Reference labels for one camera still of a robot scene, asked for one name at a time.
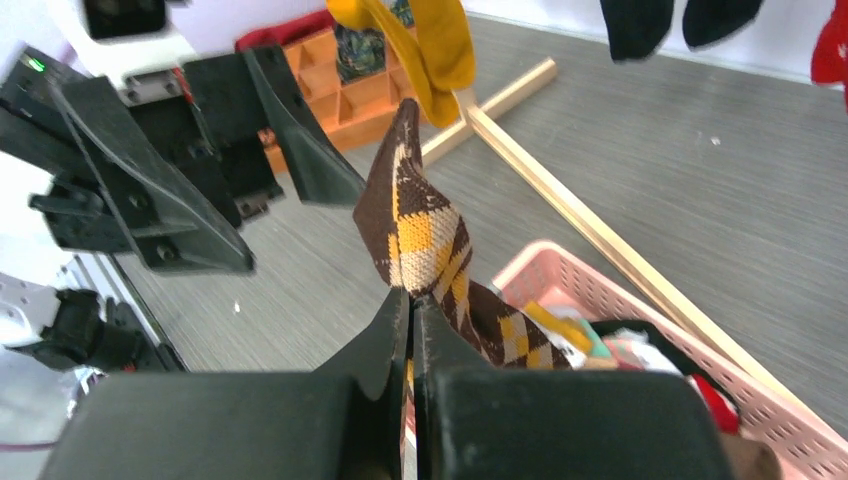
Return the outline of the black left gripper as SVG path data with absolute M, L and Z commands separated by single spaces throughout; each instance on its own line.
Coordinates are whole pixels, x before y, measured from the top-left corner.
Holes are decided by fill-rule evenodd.
M 51 95 L 130 247 L 153 272 L 254 271 L 235 228 L 284 196 L 259 136 L 268 123 L 302 203 L 351 207 L 364 190 L 279 47 L 124 81 L 129 109 L 105 77 L 54 86 Z

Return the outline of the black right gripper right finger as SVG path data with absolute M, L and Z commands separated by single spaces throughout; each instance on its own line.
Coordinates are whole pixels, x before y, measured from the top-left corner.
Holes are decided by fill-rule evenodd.
M 487 363 L 433 300 L 414 303 L 422 479 L 728 479 L 704 402 L 682 378 Z

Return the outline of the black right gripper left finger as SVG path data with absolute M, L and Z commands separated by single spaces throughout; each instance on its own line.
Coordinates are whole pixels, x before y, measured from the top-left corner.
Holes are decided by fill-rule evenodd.
M 311 372 L 112 375 L 84 401 L 45 479 L 398 479 L 408 294 Z

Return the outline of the brown yellow argyle sock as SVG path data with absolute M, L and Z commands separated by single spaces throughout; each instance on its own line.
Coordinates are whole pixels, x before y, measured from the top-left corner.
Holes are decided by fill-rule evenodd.
M 483 359 L 497 367 L 571 367 L 536 323 L 470 279 L 464 219 L 424 175 L 415 101 L 401 101 L 353 218 L 381 278 L 415 300 L 434 301 Z

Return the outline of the black sock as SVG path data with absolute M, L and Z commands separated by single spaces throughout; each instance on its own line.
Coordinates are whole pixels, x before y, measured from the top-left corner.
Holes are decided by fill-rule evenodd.
M 601 0 L 600 6 L 616 63 L 652 56 L 672 25 L 673 0 Z

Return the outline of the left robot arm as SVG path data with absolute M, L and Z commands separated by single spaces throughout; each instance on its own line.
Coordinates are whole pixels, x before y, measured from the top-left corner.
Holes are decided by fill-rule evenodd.
M 1 86 L 1 148 L 51 175 L 28 205 L 55 244 L 132 253 L 159 274 L 254 271 L 240 228 L 283 196 L 263 130 L 301 202 L 357 202 L 363 178 L 278 47 L 150 71 L 117 89 L 26 46 Z

